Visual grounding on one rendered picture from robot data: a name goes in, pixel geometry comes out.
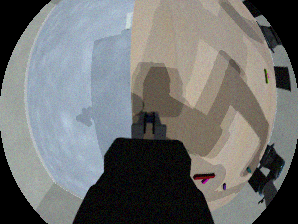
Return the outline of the dark red rod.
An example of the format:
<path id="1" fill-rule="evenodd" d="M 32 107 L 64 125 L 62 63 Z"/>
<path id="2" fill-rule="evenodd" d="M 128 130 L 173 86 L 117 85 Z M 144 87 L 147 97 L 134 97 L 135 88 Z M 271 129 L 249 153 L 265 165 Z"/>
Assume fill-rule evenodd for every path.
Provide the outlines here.
<path id="1" fill-rule="evenodd" d="M 194 180 L 204 180 L 204 179 L 214 179 L 214 173 L 209 173 L 209 175 L 194 175 Z"/>

